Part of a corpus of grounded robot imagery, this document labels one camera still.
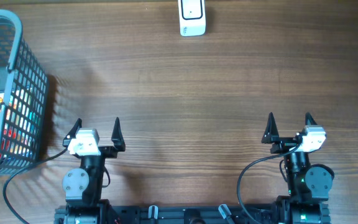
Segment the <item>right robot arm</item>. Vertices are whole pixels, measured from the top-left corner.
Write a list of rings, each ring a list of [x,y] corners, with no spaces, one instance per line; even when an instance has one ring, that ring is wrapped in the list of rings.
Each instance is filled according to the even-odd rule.
[[[323,164],[312,165],[309,154],[320,150],[326,131],[310,113],[305,114],[305,127],[294,137],[279,136],[275,118],[268,115],[261,142],[271,144],[271,154],[283,157],[288,195],[279,196],[272,204],[270,223],[329,224],[329,191],[334,172]]]

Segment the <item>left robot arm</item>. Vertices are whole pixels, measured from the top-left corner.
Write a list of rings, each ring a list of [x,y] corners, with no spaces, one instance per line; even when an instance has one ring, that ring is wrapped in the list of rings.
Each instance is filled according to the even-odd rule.
[[[126,150],[119,118],[115,119],[111,135],[112,146],[100,146],[96,129],[82,127],[82,120],[76,123],[65,136],[63,147],[80,160],[79,168],[69,170],[63,180],[66,205],[56,209],[55,223],[120,223],[109,200],[101,198],[103,176],[109,172],[106,159],[115,159]]]

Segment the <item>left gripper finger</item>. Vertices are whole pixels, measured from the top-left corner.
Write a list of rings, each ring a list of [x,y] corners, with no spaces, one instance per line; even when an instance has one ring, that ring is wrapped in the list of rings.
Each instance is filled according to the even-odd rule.
[[[76,134],[80,130],[81,127],[82,127],[82,119],[78,118],[76,120],[75,124],[73,125],[73,127],[68,132],[68,134],[64,137],[63,144],[62,144],[63,147],[69,146],[71,140],[76,138]]]
[[[124,152],[126,150],[126,144],[121,131],[120,119],[117,117],[114,121],[114,127],[111,135],[111,141],[117,152]]]

